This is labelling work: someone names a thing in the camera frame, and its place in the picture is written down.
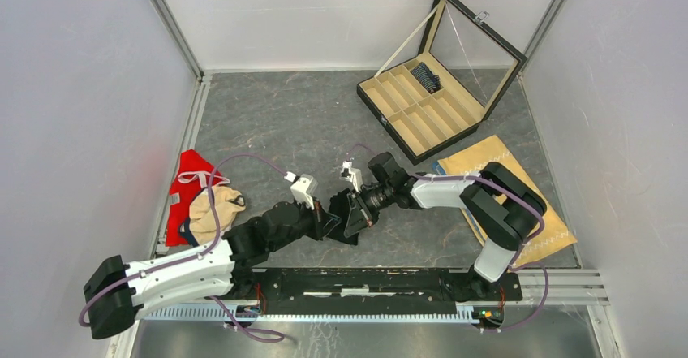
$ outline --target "white drawstring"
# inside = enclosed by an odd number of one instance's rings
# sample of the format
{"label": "white drawstring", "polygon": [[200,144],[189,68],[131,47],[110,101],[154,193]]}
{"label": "white drawstring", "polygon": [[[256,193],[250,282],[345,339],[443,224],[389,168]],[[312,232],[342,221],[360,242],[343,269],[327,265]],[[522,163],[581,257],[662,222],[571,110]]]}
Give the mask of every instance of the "white drawstring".
{"label": "white drawstring", "polygon": [[[200,188],[205,191],[205,188],[208,186],[208,180],[205,178],[206,176],[210,177],[210,173],[207,171],[185,171],[177,176],[177,180],[179,183],[191,183],[198,179],[200,182]],[[215,183],[213,186],[228,185],[230,183],[230,180],[226,177],[215,175],[215,178],[220,179],[220,182]]]}

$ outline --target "metal latch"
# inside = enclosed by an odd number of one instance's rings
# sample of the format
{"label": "metal latch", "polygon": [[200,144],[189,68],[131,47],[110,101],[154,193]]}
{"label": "metal latch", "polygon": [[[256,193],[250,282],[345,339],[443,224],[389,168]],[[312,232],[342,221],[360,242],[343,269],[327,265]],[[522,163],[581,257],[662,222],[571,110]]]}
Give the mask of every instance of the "metal latch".
{"label": "metal latch", "polygon": [[475,18],[473,19],[473,22],[478,24],[478,25],[482,25],[483,22],[486,19],[488,19],[489,16],[490,16],[490,14],[487,11],[481,11],[480,13],[478,13],[478,15],[475,16]]}

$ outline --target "white panel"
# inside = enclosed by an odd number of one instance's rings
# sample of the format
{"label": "white panel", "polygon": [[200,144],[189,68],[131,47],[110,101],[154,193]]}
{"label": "white panel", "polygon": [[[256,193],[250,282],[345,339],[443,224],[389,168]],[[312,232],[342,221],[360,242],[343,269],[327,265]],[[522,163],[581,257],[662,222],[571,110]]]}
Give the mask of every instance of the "white panel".
{"label": "white panel", "polygon": [[103,356],[82,289],[149,256],[195,78],[149,0],[0,5],[0,356]]}
{"label": "white panel", "polygon": [[629,356],[686,356],[686,0],[567,0],[526,71],[583,258]]}
{"label": "white panel", "polygon": [[[206,69],[378,68],[432,0],[166,0]],[[461,0],[524,50],[550,0]],[[418,49],[420,37],[399,60]]]}

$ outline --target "gray floor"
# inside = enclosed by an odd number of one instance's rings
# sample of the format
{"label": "gray floor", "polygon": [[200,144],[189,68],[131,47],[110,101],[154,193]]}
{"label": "gray floor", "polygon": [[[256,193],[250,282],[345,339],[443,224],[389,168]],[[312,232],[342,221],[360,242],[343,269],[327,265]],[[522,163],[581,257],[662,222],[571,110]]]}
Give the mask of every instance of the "gray floor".
{"label": "gray floor", "polygon": [[[497,134],[523,165],[554,209],[560,212],[552,178],[520,86],[512,84],[489,120],[478,131],[413,167],[356,95],[356,84],[371,71],[317,71],[236,73],[213,76],[196,150],[216,164],[226,155],[252,152],[286,170],[313,175],[316,195],[324,206],[346,183],[338,172],[346,151],[355,142],[378,152],[390,151],[407,169],[430,171],[430,164],[482,139]],[[355,163],[365,182],[373,180],[366,169],[364,151]],[[243,192],[247,210],[244,222],[262,214],[278,201],[290,201],[289,184],[266,165],[240,158],[221,169],[232,186]],[[425,211],[390,208],[380,221],[359,238],[357,247],[326,239],[303,238],[271,255],[266,266],[468,267],[480,251],[462,215],[455,209]],[[576,267],[571,247],[546,258],[549,267]]]}
{"label": "gray floor", "polygon": [[[507,322],[530,308],[507,307]],[[142,321],[132,357],[600,357],[585,307],[545,307],[522,328],[480,334],[459,324],[256,323],[288,339],[256,343],[214,321]]]}

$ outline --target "yellow padded envelope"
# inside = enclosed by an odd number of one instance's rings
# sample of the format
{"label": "yellow padded envelope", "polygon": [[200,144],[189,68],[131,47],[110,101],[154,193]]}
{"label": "yellow padded envelope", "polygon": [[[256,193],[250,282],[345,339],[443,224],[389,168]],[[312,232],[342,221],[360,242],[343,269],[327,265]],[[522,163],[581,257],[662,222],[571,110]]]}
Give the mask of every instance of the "yellow padded envelope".
{"label": "yellow padded envelope", "polygon": [[[439,160],[440,166],[448,175],[466,175],[471,171],[481,170],[489,162],[499,162],[504,165],[544,199],[542,192],[536,187],[523,167],[521,167],[516,158],[511,155],[511,152],[497,136],[490,136],[463,151],[455,153],[451,157]],[[505,196],[502,195],[498,200],[503,202],[504,198]],[[544,213],[544,231],[526,244],[526,247],[515,262],[516,266],[539,261],[570,244],[576,243],[574,234],[569,232],[569,229],[559,218],[557,212],[552,209],[552,206],[546,199],[544,199],[544,202],[547,204],[547,211]],[[462,210],[462,213],[480,244],[485,245],[483,238],[487,236],[483,228],[468,216],[466,210]]]}

